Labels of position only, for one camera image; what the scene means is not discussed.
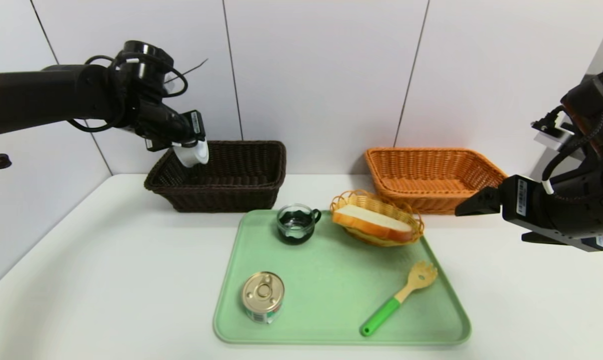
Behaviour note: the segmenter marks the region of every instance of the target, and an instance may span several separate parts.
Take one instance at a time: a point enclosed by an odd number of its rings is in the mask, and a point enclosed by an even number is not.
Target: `green spatula handle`
[[[377,311],[375,311],[368,321],[363,323],[361,328],[359,328],[361,335],[364,335],[364,337],[370,337],[370,335],[372,335],[377,328],[382,326],[384,321],[386,321],[386,319],[388,319],[388,317],[390,317],[395,310],[400,308],[400,305],[402,304],[394,296],[388,299],[388,301],[377,309]]]

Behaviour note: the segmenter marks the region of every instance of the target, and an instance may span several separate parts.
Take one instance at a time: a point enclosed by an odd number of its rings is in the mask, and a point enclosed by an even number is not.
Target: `tin can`
[[[249,318],[260,324],[270,324],[279,316],[284,300],[284,283],[276,274],[258,272],[246,280],[241,290],[241,302]]]

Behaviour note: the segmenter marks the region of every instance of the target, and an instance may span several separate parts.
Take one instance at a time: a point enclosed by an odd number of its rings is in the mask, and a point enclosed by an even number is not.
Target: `wicker basket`
[[[182,166],[169,150],[144,186],[178,212],[243,213],[273,207],[286,176],[286,148],[279,141],[210,141],[208,164]]]
[[[455,207],[507,177],[466,148],[370,148],[365,154],[377,193],[407,202],[421,214],[454,214]]]
[[[391,246],[404,246],[407,244],[414,244],[424,234],[424,222],[422,221],[421,215],[417,212],[414,214],[413,209],[407,203],[400,205],[393,205],[391,203],[385,203],[379,196],[369,193],[365,190],[354,190],[346,191],[339,196],[335,196],[333,202],[330,204],[330,212],[333,214],[336,210],[345,207],[346,205],[355,205],[356,207],[371,210],[373,212],[386,215],[402,223],[407,223],[413,230],[411,240],[405,243],[398,243],[397,241],[390,241],[388,239],[381,239],[372,235],[365,234],[356,228],[346,227],[343,228],[353,237],[357,239],[383,248]]]

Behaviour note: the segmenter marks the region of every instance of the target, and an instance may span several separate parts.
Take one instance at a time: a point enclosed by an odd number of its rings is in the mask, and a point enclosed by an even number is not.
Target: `small round wicker basket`
[[[379,196],[372,194],[365,190],[353,190],[346,191],[339,196],[333,198],[333,202],[330,204],[330,212],[333,214],[336,210],[345,207],[346,205],[355,205],[356,207],[371,210],[382,215],[386,215],[402,223],[410,225],[413,230],[412,238],[405,242],[393,241],[391,239],[383,239],[372,235],[365,234],[356,228],[346,227],[343,228],[353,237],[357,239],[379,247],[388,248],[391,246],[404,246],[407,244],[414,244],[420,240],[424,234],[424,222],[422,221],[421,215],[413,210],[407,203],[394,204],[383,201]]]

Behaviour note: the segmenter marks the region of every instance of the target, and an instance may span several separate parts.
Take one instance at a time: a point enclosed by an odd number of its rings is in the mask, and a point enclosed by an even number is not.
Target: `glass mug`
[[[321,218],[320,210],[311,209],[302,203],[282,207],[277,212],[277,229],[281,241],[289,245],[305,243],[315,232],[315,224]]]

